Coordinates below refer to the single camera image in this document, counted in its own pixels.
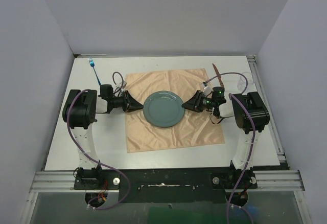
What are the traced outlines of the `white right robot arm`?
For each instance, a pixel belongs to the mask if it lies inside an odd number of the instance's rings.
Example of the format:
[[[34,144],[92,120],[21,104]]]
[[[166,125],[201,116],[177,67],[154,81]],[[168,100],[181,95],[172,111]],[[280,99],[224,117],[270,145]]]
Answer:
[[[253,167],[254,150],[261,132],[270,122],[270,113],[258,92],[249,92],[246,95],[229,94],[228,96],[232,102],[236,125],[242,130],[235,155],[231,160],[236,170],[227,175],[228,183],[238,188],[246,181],[246,176],[241,170],[249,170]],[[218,86],[213,87],[211,97],[197,90],[195,95],[181,106],[196,113],[206,110],[214,117],[221,119],[219,107],[225,103],[225,88]]]

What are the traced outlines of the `teal round plate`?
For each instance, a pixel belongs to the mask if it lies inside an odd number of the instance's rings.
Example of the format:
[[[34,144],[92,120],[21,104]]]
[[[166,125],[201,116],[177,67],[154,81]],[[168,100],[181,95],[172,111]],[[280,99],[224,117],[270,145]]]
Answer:
[[[154,92],[144,101],[143,114],[151,125],[170,128],[184,117],[185,109],[182,104],[182,99],[174,92]]]

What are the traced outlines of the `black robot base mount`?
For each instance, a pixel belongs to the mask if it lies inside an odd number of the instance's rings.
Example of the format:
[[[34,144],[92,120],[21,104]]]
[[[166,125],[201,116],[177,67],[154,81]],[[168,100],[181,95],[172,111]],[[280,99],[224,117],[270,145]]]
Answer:
[[[77,168],[74,189],[85,190],[85,201],[100,207],[114,191],[121,203],[193,203],[241,200],[257,189],[253,170],[232,168],[184,168],[114,170]]]

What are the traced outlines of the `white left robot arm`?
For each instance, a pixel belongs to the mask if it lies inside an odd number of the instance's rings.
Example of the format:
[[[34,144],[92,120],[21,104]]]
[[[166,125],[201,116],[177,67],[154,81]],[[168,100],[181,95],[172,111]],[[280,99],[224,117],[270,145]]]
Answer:
[[[128,91],[121,96],[115,96],[112,85],[100,85],[100,93],[96,90],[70,90],[64,104],[62,116],[67,125],[69,136],[78,148],[79,168],[77,177],[86,179],[90,187],[97,189],[104,183],[102,167],[95,150],[92,135],[92,125],[96,121],[97,99],[105,101],[105,113],[109,114],[114,108],[121,108],[129,113],[143,109],[143,105],[136,101]]]

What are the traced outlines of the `peach satin cloth napkin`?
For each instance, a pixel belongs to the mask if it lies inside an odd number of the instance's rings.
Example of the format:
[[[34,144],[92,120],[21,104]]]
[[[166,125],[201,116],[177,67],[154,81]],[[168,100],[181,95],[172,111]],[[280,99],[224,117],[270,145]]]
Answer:
[[[171,91],[184,102],[201,89],[208,79],[205,69],[153,71],[126,76],[126,89],[139,103],[154,92]],[[214,125],[207,112],[185,111],[181,121],[170,128],[150,124],[143,111],[125,115],[127,152],[143,152],[163,149],[223,144],[225,142],[220,124]]]

